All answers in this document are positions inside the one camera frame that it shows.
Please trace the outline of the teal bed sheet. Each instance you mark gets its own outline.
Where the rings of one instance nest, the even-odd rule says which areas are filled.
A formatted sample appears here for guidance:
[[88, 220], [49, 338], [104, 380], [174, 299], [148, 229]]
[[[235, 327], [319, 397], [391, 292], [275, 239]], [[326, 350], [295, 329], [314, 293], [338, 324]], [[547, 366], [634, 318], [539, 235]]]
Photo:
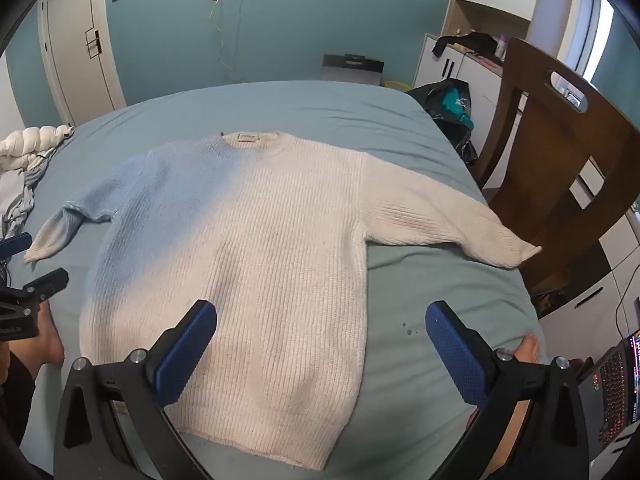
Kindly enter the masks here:
[[[263, 82], [180, 92], [78, 127], [39, 183], [26, 228], [35, 238], [66, 200], [130, 158], [181, 141], [275, 131], [367, 153], [484, 204], [449, 141], [410, 96], [362, 84]], [[52, 311], [70, 359], [88, 358], [79, 343], [81, 310], [107, 231], [105, 222], [85, 221], [57, 254], [12, 262], [18, 282], [58, 267], [68, 272], [68, 286], [54, 298]], [[360, 390], [326, 466], [306, 469], [182, 430], [186, 442], [217, 479], [429, 477], [471, 414], [425, 333], [425, 311], [436, 300], [447, 301], [493, 347], [514, 348], [527, 334], [541, 335], [517, 270], [474, 260], [455, 244], [372, 242]]]

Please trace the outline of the black garment on cabinet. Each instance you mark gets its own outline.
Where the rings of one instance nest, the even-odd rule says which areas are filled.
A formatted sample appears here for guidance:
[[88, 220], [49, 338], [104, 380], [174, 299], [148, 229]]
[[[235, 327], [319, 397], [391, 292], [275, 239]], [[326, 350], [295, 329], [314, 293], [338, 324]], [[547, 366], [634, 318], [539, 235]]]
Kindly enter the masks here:
[[441, 36], [432, 49], [432, 53], [440, 58], [450, 44], [457, 44], [484, 58], [497, 58], [498, 41], [484, 32], [469, 32], [463, 36]]

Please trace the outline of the white and blue knit sweater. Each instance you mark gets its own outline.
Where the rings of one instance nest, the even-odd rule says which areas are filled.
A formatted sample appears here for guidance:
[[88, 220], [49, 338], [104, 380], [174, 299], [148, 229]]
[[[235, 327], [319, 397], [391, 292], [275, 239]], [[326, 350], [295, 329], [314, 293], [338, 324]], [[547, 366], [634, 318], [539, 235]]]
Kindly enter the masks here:
[[181, 141], [66, 200], [26, 252], [105, 222], [81, 351], [152, 344], [195, 301], [218, 327], [171, 416], [184, 431], [320, 470], [352, 417], [367, 341], [367, 246], [455, 244], [514, 269], [536, 247], [483, 203], [367, 153], [284, 132]]

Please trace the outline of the laptop with lit keyboard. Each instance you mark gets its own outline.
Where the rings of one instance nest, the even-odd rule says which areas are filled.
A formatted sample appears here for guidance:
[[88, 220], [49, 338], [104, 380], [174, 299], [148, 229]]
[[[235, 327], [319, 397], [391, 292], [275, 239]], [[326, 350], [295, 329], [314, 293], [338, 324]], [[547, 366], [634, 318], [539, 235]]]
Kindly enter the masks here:
[[578, 385], [590, 460], [639, 420], [639, 332], [623, 339]]

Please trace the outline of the grey patterned blanket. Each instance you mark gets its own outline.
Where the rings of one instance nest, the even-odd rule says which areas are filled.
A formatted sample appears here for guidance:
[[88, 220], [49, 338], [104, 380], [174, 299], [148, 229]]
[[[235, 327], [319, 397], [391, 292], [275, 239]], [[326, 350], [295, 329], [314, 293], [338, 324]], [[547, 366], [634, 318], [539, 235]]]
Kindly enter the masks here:
[[1, 159], [1, 238], [20, 234], [35, 207], [35, 187], [44, 176], [55, 148], [20, 158]]

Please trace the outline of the white door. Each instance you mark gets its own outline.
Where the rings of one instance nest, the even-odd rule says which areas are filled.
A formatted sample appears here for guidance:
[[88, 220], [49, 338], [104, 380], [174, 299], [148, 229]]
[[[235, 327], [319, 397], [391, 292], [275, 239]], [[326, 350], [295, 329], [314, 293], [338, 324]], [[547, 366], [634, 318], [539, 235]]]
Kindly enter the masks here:
[[125, 107], [106, 0], [39, 0], [37, 18], [44, 70], [62, 121], [80, 126]]

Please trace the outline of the black plastic bag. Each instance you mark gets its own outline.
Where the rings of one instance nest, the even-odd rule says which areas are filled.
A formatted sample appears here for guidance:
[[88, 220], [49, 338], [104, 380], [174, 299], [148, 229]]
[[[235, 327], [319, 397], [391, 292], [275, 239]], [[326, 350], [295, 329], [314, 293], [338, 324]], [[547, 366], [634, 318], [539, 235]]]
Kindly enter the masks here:
[[456, 78], [446, 78], [407, 92], [434, 120], [465, 165], [477, 161], [477, 151], [471, 142], [474, 130], [469, 84]]

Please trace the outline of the bare foot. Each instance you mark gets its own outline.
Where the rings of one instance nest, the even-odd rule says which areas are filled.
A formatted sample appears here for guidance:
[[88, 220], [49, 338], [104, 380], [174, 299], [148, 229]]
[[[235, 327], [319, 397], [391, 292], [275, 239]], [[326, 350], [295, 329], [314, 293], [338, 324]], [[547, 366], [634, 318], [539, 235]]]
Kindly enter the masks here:
[[538, 364], [540, 358], [538, 338], [534, 334], [527, 334], [513, 354], [522, 363]]

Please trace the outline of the brown wooden chair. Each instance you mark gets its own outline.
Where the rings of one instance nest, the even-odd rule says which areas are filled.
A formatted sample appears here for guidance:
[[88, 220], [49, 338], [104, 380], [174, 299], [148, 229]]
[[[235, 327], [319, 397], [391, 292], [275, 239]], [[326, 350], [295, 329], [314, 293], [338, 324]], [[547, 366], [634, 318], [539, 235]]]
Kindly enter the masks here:
[[[574, 70], [513, 38], [495, 115], [471, 168], [478, 186], [503, 157], [506, 174], [489, 206], [541, 249], [521, 267], [529, 293], [557, 290], [567, 266], [638, 198], [639, 131]], [[588, 160], [602, 172], [602, 188], [586, 208], [563, 214], [562, 201]]]

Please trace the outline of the grey box by wall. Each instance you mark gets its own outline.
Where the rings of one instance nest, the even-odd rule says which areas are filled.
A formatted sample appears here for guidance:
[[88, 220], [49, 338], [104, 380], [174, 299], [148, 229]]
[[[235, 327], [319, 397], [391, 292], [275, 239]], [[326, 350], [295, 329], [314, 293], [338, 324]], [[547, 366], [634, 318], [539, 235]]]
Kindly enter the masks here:
[[321, 79], [382, 86], [384, 63], [356, 54], [325, 54]]

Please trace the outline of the white braided pillow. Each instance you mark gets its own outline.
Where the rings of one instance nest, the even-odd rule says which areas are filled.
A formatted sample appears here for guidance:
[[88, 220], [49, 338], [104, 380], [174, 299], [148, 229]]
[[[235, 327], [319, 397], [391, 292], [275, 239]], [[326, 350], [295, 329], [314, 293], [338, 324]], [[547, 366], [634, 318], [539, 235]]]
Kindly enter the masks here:
[[0, 142], [1, 170], [32, 170], [75, 132], [70, 125], [15, 130]]

